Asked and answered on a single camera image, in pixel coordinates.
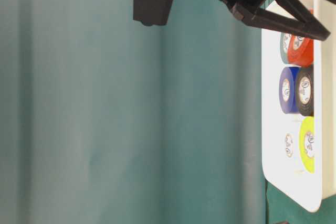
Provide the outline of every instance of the green fabric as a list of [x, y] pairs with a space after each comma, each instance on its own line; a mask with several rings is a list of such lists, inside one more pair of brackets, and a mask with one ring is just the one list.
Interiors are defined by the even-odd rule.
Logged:
[[316, 213], [310, 213], [296, 202], [268, 183], [268, 217], [269, 224], [287, 220], [290, 224], [332, 224], [336, 222], [336, 196], [322, 201]]
[[1, 223], [265, 223], [260, 30], [218, 0], [0, 9]]

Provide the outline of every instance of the tape roll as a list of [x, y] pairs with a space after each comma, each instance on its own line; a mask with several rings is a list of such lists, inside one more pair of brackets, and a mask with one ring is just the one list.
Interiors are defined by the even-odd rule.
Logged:
[[301, 68], [295, 80], [296, 105], [301, 115], [314, 115], [314, 67]]
[[291, 38], [292, 38], [291, 34], [281, 33], [281, 36], [280, 36], [280, 54], [281, 54], [282, 61], [285, 64], [289, 63], [288, 48], [289, 48]]
[[285, 67], [281, 73], [279, 82], [279, 100], [281, 109], [285, 114], [299, 112], [295, 100], [295, 79], [299, 72], [298, 67]]
[[301, 122], [291, 122], [284, 127], [286, 129], [283, 137], [283, 154], [286, 161], [285, 169], [293, 172], [303, 172], [305, 170], [300, 156], [300, 128]]
[[314, 133], [314, 118], [312, 116], [304, 119], [300, 130], [300, 156], [304, 167], [310, 173], [315, 172], [315, 133]]
[[292, 36], [288, 48], [290, 64], [307, 67], [314, 62], [314, 41], [310, 38]]

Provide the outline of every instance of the blue tape roll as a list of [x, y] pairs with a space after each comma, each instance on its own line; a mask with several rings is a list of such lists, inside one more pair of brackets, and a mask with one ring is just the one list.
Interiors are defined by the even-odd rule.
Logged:
[[279, 82], [279, 100], [281, 109], [285, 114], [299, 113], [295, 102], [295, 79], [299, 67], [285, 67]]

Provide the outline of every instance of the yellow tape roll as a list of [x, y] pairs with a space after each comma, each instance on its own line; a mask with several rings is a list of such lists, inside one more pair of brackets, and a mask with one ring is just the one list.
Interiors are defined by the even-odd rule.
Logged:
[[314, 156], [315, 156], [315, 133], [314, 133], [314, 117], [309, 116], [304, 119], [300, 130], [300, 155], [301, 160], [310, 173], [315, 172]]

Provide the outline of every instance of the white tray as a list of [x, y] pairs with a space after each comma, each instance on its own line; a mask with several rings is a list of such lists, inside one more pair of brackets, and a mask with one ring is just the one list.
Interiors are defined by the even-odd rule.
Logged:
[[[304, 117], [281, 110], [279, 78], [283, 68], [292, 65], [281, 60], [280, 33], [269, 30], [262, 31], [262, 167], [269, 182], [315, 212], [322, 199], [336, 194], [336, 6], [324, 0], [301, 1], [332, 32], [328, 40], [314, 42], [315, 173], [298, 169], [285, 154], [286, 133], [292, 128], [299, 132]], [[276, 2], [267, 9], [290, 17]]]

